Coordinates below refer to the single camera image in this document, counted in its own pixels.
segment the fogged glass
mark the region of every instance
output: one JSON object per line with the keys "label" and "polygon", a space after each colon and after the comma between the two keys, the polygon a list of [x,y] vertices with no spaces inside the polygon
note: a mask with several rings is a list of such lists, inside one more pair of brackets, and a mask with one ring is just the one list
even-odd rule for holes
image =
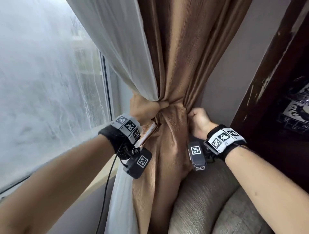
{"label": "fogged glass", "polygon": [[108,121],[98,50],[65,0],[0,1],[0,188]]}

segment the forearm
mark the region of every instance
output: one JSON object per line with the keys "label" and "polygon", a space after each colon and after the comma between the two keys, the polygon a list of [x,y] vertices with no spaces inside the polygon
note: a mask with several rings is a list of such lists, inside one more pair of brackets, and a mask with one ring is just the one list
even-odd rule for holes
{"label": "forearm", "polygon": [[225,162],[275,233],[309,232],[309,195],[304,190],[244,148],[233,149]]}
{"label": "forearm", "polygon": [[0,206],[1,228],[45,233],[83,193],[114,154],[105,136],[87,141],[35,172]]}

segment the curtain fabric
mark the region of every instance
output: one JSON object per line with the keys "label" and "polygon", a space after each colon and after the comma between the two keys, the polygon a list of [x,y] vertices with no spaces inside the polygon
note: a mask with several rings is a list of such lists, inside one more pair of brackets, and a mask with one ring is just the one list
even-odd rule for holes
{"label": "curtain fabric", "polygon": [[136,93],[158,100],[143,21],[136,0],[67,0],[117,75]]}
{"label": "curtain fabric", "polygon": [[144,147],[152,160],[133,181],[141,234],[167,233],[180,182],[192,169],[187,113],[237,32],[252,0],[138,0],[159,89],[170,106]]}

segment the hand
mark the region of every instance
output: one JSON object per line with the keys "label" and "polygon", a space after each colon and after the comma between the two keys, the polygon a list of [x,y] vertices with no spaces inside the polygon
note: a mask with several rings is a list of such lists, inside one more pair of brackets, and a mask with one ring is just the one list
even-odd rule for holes
{"label": "hand", "polygon": [[149,101],[141,95],[133,93],[130,100],[130,116],[136,118],[140,125],[144,125],[153,119],[159,110],[168,106],[168,102]]}
{"label": "hand", "polygon": [[203,108],[193,108],[188,114],[190,120],[190,129],[193,136],[206,140],[207,134],[214,129],[217,124],[210,121],[206,111]]}

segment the window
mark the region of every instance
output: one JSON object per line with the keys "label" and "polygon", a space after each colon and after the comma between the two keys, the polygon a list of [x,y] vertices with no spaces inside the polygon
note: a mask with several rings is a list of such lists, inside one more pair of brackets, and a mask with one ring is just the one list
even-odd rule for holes
{"label": "window", "polygon": [[95,136],[111,111],[100,52],[65,0],[1,1],[0,31],[1,192]]}

